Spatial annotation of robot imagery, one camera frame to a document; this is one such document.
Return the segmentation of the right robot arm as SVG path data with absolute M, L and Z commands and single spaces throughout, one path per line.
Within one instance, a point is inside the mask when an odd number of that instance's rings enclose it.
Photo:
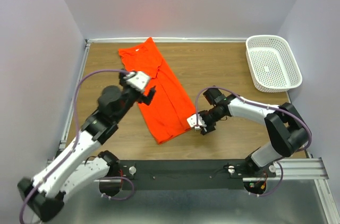
M 265 166 L 304 151 L 311 145 L 311 130 L 291 103 L 263 104 L 233 91 L 225 96 L 223 91 L 223 88 L 217 86 L 201 90 L 199 93 L 204 95 L 212 108 L 203 111 L 196 109 L 187 122 L 202 135 L 214 131 L 216 123 L 224 117 L 241 117 L 265 126 L 269 142 L 243 160 L 238 169 L 240 173 L 257 177 Z

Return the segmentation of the aluminium frame rail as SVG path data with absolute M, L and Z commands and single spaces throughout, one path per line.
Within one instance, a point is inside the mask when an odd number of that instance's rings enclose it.
M 117 73 L 109 72 L 108 69 L 122 66 L 118 50 L 141 42 L 143 38 L 86 40 L 77 75 L 81 77 L 95 70 L 101 70 L 101 74 L 93 75 L 82 85 L 77 101 L 80 120 L 84 120 L 93 108 L 95 94 L 117 81 Z M 289 100 L 287 93 L 263 93 L 254 87 L 243 38 L 156 37 L 154 42 L 191 99 L 202 88 L 217 84 L 247 99 L 266 104 L 280 104 Z M 244 118 L 235 118 L 223 122 L 211 136 L 188 132 L 168 143 L 157 145 L 146 129 L 138 108 L 134 107 L 105 148 L 126 158 L 180 159 L 192 162 L 196 158 L 242 158 L 267 140 L 264 129 L 259 125 Z M 281 160 L 275 166 L 278 178 L 294 182 L 311 180 L 316 189 L 293 193 L 293 198 L 283 210 L 277 212 L 276 217 L 271 218 L 271 223 L 339 223 L 327 185 L 328 174 L 320 158 L 313 158 L 308 152 L 300 152 Z

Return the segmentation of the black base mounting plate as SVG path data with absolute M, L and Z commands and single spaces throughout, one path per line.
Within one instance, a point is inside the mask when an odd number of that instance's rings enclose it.
M 257 189 L 261 178 L 276 177 L 275 166 L 270 163 L 257 171 L 246 169 L 243 159 L 219 160 L 122 160 L 120 170 L 141 190 L 187 189 Z

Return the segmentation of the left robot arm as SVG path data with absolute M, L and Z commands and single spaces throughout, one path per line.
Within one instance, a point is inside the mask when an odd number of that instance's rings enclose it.
M 97 178 L 114 178 L 118 166 L 108 157 L 99 157 L 98 168 L 90 168 L 80 178 L 76 171 L 93 151 L 102 146 L 117 130 L 118 124 L 134 103 L 150 105 L 156 89 L 145 90 L 151 77 L 142 71 L 117 70 L 119 86 L 104 88 L 97 100 L 96 110 L 83 125 L 76 123 L 77 133 L 72 142 L 42 171 L 32 178 L 24 177 L 18 182 L 23 200 L 19 222 L 29 207 L 42 222 L 52 220 L 63 208 L 66 198 L 85 182 Z

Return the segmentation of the white perforated plastic basket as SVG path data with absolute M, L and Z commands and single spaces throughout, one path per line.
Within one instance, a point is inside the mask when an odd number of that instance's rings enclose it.
M 302 84 L 302 74 L 289 43 L 276 35 L 250 36 L 246 59 L 253 84 L 261 92 L 278 93 Z

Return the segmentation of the orange t-shirt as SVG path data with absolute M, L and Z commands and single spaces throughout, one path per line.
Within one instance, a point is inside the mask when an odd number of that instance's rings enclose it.
M 131 48 L 121 48 L 118 54 L 128 71 L 142 71 L 150 76 L 146 93 L 152 87 L 156 89 L 150 105 L 139 105 L 155 141 L 162 144 L 189 131 L 187 118 L 194 114 L 195 106 L 153 39 L 148 38 Z

